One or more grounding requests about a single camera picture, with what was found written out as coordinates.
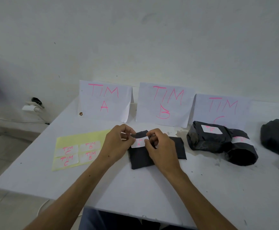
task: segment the jeans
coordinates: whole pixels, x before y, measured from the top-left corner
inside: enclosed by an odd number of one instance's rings
[[[143,220],[142,224],[139,219],[129,216],[123,216],[119,214],[98,211],[95,209],[85,207],[83,215],[80,221],[79,230],[118,230],[118,229],[155,229],[160,228],[160,224],[157,222],[151,222]],[[169,225],[164,230],[187,230],[188,228],[182,228]]]

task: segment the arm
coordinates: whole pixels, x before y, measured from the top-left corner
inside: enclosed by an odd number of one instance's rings
[[[145,140],[145,146],[149,156],[176,190],[198,229],[226,229],[236,228],[198,191],[191,183],[188,176],[182,171],[175,143],[160,129],[154,129],[147,133],[150,140]],[[151,143],[158,145],[154,149]]]
[[[94,162],[52,205],[43,211],[25,230],[71,229],[81,209],[105,172],[126,153],[135,142],[135,131],[122,124],[105,137],[103,147]]]

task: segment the person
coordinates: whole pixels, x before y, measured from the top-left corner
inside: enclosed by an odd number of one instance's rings
[[[24,229],[71,229],[102,176],[115,162],[123,157],[128,148],[135,142],[131,134],[136,134],[136,132],[126,124],[117,125],[107,133],[103,147],[95,161],[90,164],[87,170],[80,175],[65,193]],[[149,131],[147,136],[150,136],[150,139],[145,139],[145,147],[149,152],[149,156],[176,190],[197,228],[204,230],[236,230],[196,189],[188,176],[182,171],[174,141],[158,128]],[[158,145],[158,148],[155,149],[152,143]],[[79,229],[141,229],[143,225],[133,217],[84,208]]]

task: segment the yellow sticker sheet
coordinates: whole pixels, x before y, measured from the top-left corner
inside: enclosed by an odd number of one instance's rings
[[[93,162],[99,155],[109,131],[110,129],[57,138],[52,171]]]

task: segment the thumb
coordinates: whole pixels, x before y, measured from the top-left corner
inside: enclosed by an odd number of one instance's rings
[[[145,147],[146,147],[146,149],[148,150],[149,155],[150,155],[151,153],[154,153],[155,149],[153,148],[153,146],[151,145],[151,143],[149,142],[148,139],[145,139]]]
[[[126,150],[128,150],[129,147],[131,147],[131,145],[134,144],[134,142],[135,142],[135,138],[133,138],[131,135],[128,135],[128,139],[125,142],[123,142],[122,144],[123,144],[123,147]]]

